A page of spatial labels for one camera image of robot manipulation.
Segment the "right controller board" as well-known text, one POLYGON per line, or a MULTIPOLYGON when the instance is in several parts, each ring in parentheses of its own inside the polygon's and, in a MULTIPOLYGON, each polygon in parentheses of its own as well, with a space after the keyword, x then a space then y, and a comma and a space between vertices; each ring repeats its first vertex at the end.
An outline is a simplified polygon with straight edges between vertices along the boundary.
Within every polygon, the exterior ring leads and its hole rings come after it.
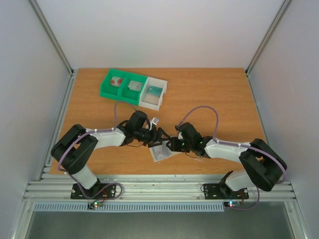
POLYGON ((241 205, 241 202, 239 202, 239 201, 228 201, 228 202, 225 202, 225 203, 224 203, 224 206, 230 207, 230 208, 232 208, 232 207, 238 207, 238 206, 240 206, 240 205, 241 205))

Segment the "teal card in bin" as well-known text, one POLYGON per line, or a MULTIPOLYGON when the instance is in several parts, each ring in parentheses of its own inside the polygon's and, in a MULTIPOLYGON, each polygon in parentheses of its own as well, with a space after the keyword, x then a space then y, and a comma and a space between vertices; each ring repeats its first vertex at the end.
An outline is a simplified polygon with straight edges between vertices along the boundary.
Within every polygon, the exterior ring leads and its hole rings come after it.
POLYGON ((156 97, 160 97, 162 94, 162 91, 163 91, 163 88, 161 87, 150 86, 148 89, 148 94, 156 96, 156 97))

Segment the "left aluminium frame post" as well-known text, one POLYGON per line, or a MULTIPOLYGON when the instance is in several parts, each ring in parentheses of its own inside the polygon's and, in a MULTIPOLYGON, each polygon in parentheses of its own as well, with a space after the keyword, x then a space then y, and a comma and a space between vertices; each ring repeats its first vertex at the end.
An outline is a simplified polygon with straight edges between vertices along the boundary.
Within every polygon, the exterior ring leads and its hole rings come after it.
POLYGON ((28 0, 27 2, 30 4, 32 10, 34 11, 35 15, 37 16, 40 24, 42 25, 45 33, 47 34, 49 40, 53 44, 57 54, 59 55, 60 59, 62 60, 67 72, 69 73, 70 76, 72 76, 74 73, 74 70, 71 67, 66 55, 64 54, 64 52, 63 52, 63 50, 62 50, 62 48, 57 40, 52 28, 50 27, 50 24, 47 21, 38 1, 28 0))

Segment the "aluminium frame post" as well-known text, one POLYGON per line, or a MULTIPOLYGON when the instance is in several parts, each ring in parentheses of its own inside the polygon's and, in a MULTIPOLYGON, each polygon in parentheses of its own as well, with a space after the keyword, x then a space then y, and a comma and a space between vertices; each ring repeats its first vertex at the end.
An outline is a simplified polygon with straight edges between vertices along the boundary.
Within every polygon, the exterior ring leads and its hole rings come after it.
POLYGON ((248 66, 247 66, 247 68, 245 70, 245 74, 246 74, 247 78, 249 78, 250 73, 252 72, 254 66, 256 65, 256 63, 258 61, 258 59, 262 55, 265 47, 269 43, 272 35, 276 31, 277 27, 279 26, 281 20, 283 19, 284 15, 286 14, 286 12, 287 12, 287 10, 290 7, 292 2, 293 2, 292 0, 283 0, 281 5, 279 6, 279 9, 277 10, 273 20, 271 21, 268 29, 266 30, 266 33, 265 33, 264 37, 262 38, 262 40, 261 40, 256 52, 254 53, 250 63, 248 64, 248 66))
POLYGON ((60 59, 62 60, 67 72, 69 73, 70 76, 72 76, 74 73, 74 70, 71 67, 66 55, 64 54, 64 52, 63 52, 63 50, 62 50, 62 48, 57 40, 52 28, 50 27, 50 24, 47 21, 38 1, 28 0, 27 2, 30 4, 32 10, 34 11, 35 15, 37 16, 40 24, 42 25, 45 33, 47 34, 49 40, 53 44, 57 54, 59 55, 60 59))

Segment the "grey card in bin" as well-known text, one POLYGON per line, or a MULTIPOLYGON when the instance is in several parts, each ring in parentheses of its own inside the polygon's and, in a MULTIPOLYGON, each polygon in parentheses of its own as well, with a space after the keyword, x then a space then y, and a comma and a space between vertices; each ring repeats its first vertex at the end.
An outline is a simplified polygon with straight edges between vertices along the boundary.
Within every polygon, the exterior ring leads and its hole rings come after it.
POLYGON ((139 92, 142 89, 143 83, 138 81, 130 81, 128 88, 133 91, 139 92))

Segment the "aluminium front rail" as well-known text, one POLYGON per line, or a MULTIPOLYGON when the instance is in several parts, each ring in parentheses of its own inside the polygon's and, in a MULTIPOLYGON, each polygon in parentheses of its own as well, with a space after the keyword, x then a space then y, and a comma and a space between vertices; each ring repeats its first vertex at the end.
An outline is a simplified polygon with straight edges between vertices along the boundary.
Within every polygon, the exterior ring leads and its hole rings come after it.
MULTIPOLYGON (((69 201, 73 180, 65 174, 50 174, 50 164, 45 165, 39 180, 29 181, 23 195, 24 200, 69 201)), ((120 201, 160 202, 203 201, 201 185, 217 183, 221 174, 146 174, 146 175, 98 175, 104 183, 117 182, 124 186, 120 201)), ((248 188, 248 202, 259 198, 262 202, 284 202, 297 200, 291 182, 276 185, 272 191, 264 192, 248 188)))

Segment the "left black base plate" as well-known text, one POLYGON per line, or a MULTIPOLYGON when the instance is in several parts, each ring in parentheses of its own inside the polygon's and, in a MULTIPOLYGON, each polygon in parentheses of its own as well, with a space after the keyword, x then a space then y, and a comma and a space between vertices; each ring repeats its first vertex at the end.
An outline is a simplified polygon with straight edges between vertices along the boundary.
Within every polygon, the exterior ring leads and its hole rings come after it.
POLYGON ((115 184, 109 185, 104 183, 96 183, 90 189, 85 189, 81 184, 73 184, 71 189, 70 199, 79 200, 100 200, 113 199, 117 186, 115 184))

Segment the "right aluminium frame post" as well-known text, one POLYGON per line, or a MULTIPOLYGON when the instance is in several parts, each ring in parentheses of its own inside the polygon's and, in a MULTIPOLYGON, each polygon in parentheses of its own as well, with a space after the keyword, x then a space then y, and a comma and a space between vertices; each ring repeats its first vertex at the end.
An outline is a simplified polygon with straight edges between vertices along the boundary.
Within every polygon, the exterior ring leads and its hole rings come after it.
POLYGON ((248 64, 248 66, 247 66, 247 68, 245 70, 245 74, 246 74, 247 78, 249 78, 250 73, 252 72, 254 66, 256 65, 256 63, 258 61, 258 59, 262 55, 265 47, 269 43, 272 35, 276 31, 277 27, 279 26, 281 20, 283 19, 284 15, 286 14, 286 12, 287 12, 287 10, 290 7, 292 2, 293 2, 292 0, 283 0, 281 5, 279 6, 279 9, 277 10, 273 20, 271 21, 268 29, 266 30, 266 33, 265 33, 264 37, 262 38, 262 40, 261 40, 256 52, 254 53, 250 63, 248 64))

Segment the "white bin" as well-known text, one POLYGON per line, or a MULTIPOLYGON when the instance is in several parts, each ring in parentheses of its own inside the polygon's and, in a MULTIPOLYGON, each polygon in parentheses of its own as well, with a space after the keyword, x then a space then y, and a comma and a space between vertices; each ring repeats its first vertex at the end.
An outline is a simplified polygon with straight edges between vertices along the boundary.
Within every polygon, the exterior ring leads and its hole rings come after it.
POLYGON ((163 102, 163 96, 165 95, 167 90, 167 81, 153 78, 153 77, 147 77, 146 83, 142 89, 140 100, 138 106, 144 107, 147 109, 159 111, 160 107, 163 102), (160 97, 156 97, 153 95, 148 94, 148 89, 150 86, 156 86, 163 88, 162 94, 160 97))

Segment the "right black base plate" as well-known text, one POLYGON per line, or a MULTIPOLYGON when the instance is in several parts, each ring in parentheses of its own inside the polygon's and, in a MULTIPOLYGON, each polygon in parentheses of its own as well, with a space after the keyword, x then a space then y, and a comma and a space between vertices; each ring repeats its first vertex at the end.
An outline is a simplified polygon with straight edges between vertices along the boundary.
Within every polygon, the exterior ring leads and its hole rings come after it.
POLYGON ((224 184, 205 183, 201 185, 200 190, 204 193, 206 200, 249 199, 247 188, 240 189, 239 191, 232 191, 224 184))

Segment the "green bin far left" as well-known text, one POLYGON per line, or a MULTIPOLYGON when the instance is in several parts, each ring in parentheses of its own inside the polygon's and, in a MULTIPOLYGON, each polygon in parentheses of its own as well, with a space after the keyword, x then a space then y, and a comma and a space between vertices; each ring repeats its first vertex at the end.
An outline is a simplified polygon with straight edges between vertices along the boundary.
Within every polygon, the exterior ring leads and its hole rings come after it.
POLYGON ((110 69, 100 85, 100 97, 119 101, 121 99, 122 89, 127 81, 129 73, 118 69, 110 69), (111 83, 113 77, 123 79, 119 86, 111 83))

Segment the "controller board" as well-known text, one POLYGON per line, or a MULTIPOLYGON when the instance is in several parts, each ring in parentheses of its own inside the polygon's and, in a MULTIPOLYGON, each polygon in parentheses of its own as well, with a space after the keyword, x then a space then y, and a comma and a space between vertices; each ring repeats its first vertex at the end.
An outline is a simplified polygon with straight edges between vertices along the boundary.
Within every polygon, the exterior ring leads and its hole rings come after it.
POLYGON ((102 206, 103 206, 103 202, 102 201, 97 201, 97 202, 88 203, 87 204, 87 209, 88 210, 95 210, 95 209, 100 208, 102 206))
POLYGON ((239 202, 239 201, 228 201, 228 202, 225 202, 225 203, 224 203, 224 206, 230 207, 230 208, 232 208, 232 207, 238 207, 238 206, 240 206, 240 205, 241 205, 241 202, 239 202))

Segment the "left controller board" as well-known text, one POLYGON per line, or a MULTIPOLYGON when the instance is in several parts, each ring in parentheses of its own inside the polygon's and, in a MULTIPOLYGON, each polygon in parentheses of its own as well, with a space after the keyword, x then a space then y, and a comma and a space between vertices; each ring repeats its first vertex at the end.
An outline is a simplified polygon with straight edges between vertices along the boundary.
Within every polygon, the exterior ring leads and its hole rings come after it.
POLYGON ((88 210, 95 210, 95 209, 100 208, 102 206, 103 206, 103 202, 102 201, 97 201, 97 202, 88 203, 87 204, 87 209, 88 210))

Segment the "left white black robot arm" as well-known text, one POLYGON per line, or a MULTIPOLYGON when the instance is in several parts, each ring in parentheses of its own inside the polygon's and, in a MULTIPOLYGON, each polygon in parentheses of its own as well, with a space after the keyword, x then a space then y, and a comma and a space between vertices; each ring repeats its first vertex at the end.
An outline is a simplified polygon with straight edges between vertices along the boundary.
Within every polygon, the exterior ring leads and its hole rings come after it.
POLYGON ((58 162, 58 170, 67 173, 76 183, 86 199, 97 199, 108 187, 102 184, 87 166, 95 149, 110 146, 129 146, 133 141, 149 148, 162 145, 170 136, 157 127, 142 111, 135 111, 128 120, 110 129, 87 129, 73 125, 52 147, 51 156, 58 162))

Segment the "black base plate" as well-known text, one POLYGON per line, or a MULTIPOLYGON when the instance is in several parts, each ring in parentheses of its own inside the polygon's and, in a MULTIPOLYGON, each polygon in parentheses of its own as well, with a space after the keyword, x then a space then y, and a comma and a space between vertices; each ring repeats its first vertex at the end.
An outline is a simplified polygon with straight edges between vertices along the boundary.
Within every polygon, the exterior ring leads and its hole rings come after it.
POLYGON ((247 188, 240 189, 239 191, 232 191, 224 184, 205 183, 201 185, 200 190, 204 193, 206 200, 249 199, 247 188))
POLYGON ((117 186, 115 184, 109 185, 104 183, 96 183, 90 189, 85 189, 81 184, 73 184, 71 189, 70 199, 79 200, 100 200, 113 199, 117 186))

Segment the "green bin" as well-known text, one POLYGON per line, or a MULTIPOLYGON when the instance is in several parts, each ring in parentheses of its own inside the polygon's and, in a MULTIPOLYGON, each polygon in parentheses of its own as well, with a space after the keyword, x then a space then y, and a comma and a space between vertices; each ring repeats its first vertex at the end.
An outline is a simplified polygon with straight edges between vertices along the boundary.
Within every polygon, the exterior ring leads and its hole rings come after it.
POLYGON ((100 85, 100 97, 119 101, 121 99, 122 89, 127 81, 129 73, 118 69, 110 69, 100 85), (111 83, 113 77, 123 79, 119 86, 111 83))
POLYGON ((121 100, 125 101, 129 104, 137 106, 139 104, 140 95, 141 95, 142 89, 146 83, 146 80, 147 80, 147 76, 139 75, 139 74, 135 74, 135 73, 129 73, 128 79, 124 84, 124 88, 122 89, 121 100), (130 81, 142 82, 143 83, 142 89, 139 92, 130 90, 128 88, 128 84, 130 81))

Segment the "card with red circles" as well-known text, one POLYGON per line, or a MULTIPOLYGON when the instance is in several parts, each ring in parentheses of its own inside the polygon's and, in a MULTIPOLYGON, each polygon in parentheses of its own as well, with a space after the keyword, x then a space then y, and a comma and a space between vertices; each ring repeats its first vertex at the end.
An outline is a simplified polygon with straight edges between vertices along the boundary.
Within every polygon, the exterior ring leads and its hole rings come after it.
POLYGON ((110 80, 110 84, 115 87, 120 87, 124 78, 113 76, 110 80))

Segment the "green bin middle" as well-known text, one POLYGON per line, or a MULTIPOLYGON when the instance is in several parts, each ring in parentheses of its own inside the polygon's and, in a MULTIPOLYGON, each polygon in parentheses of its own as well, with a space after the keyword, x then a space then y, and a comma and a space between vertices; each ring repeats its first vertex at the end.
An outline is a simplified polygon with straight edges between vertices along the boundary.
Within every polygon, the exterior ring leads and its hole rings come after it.
POLYGON ((128 79, 124 84, 124 88, 122 89, 121 100, 125 101, 129 104, 137 106, 139 104, 140 95, 141 95, 142 89, 146 83, 146 80, 147 80, 147 76, 139 75, 139 74, 135 74, 135 73, 129 73, 128 79), (128 84, 130 81, 142 82, 143 83, 142 89, 139 92, 130 90, 128 88, 128 84))

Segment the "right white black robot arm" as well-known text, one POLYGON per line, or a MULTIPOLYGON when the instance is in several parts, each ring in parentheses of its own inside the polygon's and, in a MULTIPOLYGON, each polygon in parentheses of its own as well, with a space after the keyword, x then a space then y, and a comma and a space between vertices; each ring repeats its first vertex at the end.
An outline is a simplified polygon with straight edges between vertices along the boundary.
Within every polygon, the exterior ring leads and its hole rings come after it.
POLYGON ((220 140, 214 136, 203 137, 188 122, 175 128, 178 136, 172 137, 166 143, 170 151, 193 152, 198 157, 241 163, 243 170, 228 172, 218 184, 224 199, 232 197, 241 189, 253 186, 270 192, 277 183, 286 178, 286 163, 262 139, 239 143, 220 140))

